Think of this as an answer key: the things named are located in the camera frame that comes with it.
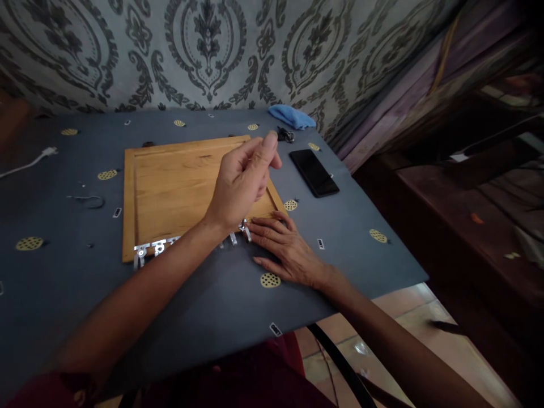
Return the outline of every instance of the wooden board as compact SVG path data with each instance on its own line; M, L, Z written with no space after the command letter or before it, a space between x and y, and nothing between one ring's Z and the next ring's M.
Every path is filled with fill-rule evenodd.
M135 245L183 235L200 221L213 196L222 157L248 140L246 135L125 150L123 262L134 259ZM248 219L271 217L274 210L286 213L269 181Z

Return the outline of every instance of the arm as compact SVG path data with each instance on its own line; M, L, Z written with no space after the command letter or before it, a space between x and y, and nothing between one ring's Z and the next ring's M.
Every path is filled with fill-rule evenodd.
M278 138L270 132L223 157L204 218L100 303L69 338L57 370L104 380L114 364L164 309L191 273L246 217L265 192L269 166L279 168Z
M465 380L402 326L364 297L340 271L322 262L304 242L292 219L257 218L249 225L253 242L276 255L282 264L254 258L286 281L321 291L397 380L416 406L489 406Z

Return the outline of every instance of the person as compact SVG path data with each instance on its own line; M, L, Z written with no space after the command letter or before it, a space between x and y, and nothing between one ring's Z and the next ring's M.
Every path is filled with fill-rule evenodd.
M253 138L226 154L203 219L106 297L63 346L55 370L31 380L8 407L92 406L115 363L264 194L269 167L282 165L277 145L277 135L271 131L264 139ZM248 228L253 242L280 263L265 257L254 258L255 263L285 281L323 293L415 406L488 406L465 380L359 293L338 269L320 260L291 218L279 211L272 216L253 219ZM333 406L304 378L289 353L286 342L268 343L191 369L152 386L142 406Z

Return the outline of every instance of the wall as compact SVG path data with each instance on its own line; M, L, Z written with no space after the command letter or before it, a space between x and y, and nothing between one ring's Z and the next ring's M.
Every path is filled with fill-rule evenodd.
M2 0L0 86L50 114L285 103L330 141L456 3Z

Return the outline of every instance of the hand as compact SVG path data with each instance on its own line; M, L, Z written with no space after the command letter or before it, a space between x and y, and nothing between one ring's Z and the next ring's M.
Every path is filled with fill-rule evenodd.
M324 263L299 235L295 222L282 212L272 213L277 219L253 218L248 228L254 243L276 255L282 264L254 257L255 263L285 281L301 283L320 290L335 273L332 265Z
M223 156L205 222L219 226L225 234L238 228L265 193L269 166L282 166L277 147L278 134L271 130L266 138L253 138Z

